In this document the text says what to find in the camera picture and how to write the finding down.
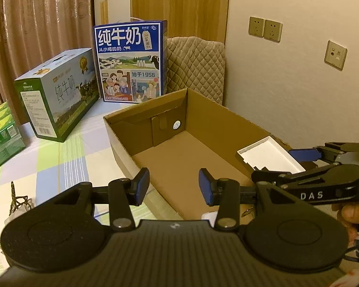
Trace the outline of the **person's right hand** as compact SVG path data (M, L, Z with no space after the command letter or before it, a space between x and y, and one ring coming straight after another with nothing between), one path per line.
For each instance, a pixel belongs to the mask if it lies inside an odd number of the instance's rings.
M342 204L332 204L331 209L337 213L337 219L348 232L349 243L357 237L356 225L359 224L359 201Z

